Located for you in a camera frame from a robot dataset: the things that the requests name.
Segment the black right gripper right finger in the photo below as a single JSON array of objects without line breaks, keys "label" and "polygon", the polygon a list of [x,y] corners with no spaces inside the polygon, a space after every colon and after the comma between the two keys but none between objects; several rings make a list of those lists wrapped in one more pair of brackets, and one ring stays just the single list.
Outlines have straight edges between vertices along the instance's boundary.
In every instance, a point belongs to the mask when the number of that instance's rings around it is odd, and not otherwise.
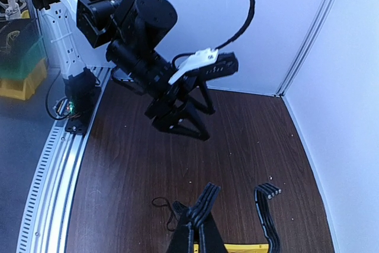
[{"label": "black right gripper right finger", "polygon": [[209,210],[202,210],[197,217],[199,252],[227,252],[221,234]]}]

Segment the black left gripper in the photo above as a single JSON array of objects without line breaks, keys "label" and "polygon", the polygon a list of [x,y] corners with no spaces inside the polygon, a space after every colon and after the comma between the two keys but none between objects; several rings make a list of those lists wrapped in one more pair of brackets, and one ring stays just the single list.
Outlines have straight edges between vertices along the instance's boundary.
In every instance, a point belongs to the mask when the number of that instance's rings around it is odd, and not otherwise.
[{"label": "black left gripper", "polygon": [[[195,88],[200,90],[203,103],[190,95]],[[160,132],[206,141],[210,134],[195,108],[208,115],[216,112],[206,81],[185,76],[173,85],[167,85],[156,95],[147,107],[145,116],[151,119],[152,126]]]}]

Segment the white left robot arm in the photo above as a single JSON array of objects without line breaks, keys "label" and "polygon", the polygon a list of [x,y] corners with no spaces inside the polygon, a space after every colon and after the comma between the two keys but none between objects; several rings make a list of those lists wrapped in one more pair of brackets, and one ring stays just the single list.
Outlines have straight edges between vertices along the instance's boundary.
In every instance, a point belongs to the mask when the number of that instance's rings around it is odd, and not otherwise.
[{"label": "white left robot arm", "polygon": [[167,0],[32,0],[36,10],[50,17],[50,31],[60,52],[66,107],[54,119],[87,121],[98,91],[98,79],[72,46],[67,23],[73,20],[92,48],[106,46],[105,58],[132,82],[127,88],[148,94],[145,114],[160,132],[207,140],[199,113],[213,114],[206,82],[221,62],[218,49],[182,54],[180,65],[168,62],[156,46],[174,27],[177,14]]}]

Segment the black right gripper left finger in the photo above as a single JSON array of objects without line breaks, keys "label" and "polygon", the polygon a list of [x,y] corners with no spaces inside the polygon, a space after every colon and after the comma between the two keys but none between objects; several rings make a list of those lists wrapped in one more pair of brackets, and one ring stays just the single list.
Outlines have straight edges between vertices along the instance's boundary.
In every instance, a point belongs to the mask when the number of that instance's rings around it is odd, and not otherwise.
[{"label": "black right gripper left finger", "polygon": [[167,253],[192,253],[195,244],[195,227],[190,219],[181,219],[172,235]]}]

